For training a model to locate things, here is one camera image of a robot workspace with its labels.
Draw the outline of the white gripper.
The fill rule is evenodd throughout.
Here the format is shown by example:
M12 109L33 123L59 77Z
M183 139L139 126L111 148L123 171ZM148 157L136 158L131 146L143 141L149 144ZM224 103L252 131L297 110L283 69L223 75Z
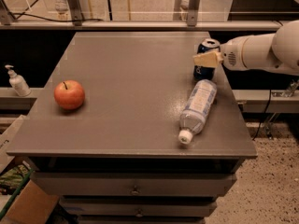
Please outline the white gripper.
M244 65L242 54L247 36L240 36L221 44L221 52L212 50L205 53L198 53L193 56L193 62L197 66L216 68L219 64L232 71L247 71Z

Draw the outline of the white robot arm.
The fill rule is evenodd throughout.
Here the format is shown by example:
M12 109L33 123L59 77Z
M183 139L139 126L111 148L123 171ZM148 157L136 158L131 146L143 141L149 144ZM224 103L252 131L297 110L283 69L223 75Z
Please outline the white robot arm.
M270 73L299 75L299 21L282 25L275 33L239 36L193 56L195 65L229 70L264 70Z

